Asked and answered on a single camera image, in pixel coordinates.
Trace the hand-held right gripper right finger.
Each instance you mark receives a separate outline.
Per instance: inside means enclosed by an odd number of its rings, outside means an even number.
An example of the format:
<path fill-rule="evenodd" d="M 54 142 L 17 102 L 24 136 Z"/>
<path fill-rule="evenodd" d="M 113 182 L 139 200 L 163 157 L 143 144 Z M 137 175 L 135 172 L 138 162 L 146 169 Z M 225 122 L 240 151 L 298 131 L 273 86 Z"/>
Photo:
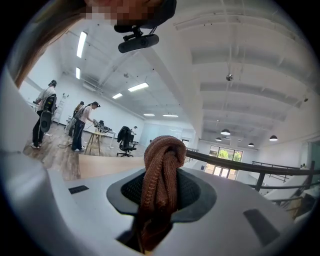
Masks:
<path fill-rule="evenodd" d="M 273 256 L 295 224 L 290 215 L 246 184 L 200 170 L 184 171 L 211 185 L 214 206 L 200 220 L 174 223 L 154 256 Z"/>

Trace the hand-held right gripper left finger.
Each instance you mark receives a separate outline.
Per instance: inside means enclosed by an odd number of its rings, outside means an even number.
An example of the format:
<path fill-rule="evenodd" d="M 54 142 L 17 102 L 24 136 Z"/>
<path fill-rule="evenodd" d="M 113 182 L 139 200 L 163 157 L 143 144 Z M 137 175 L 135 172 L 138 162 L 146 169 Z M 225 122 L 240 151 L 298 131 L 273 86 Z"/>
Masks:
<path fill-rule="evenodd" d="M 72 198 L 79 208 L 79 213 L 84 214 L 95 227 L 104 234 L 101 236 L 102 244 L 110 252 L 108 256 L 141 256 L 138 249 L 133 249 L 127 240 L 133 231 L 134 217 L 120 213 L 108 200 L 107 191 L 114 183 L 130 176 L 137 176 L 141 167 L 130 170 L 107 174 L 85 179 L 66 181 L 67 188 L 86 186 L 87 190 L 72 194 Z"/>

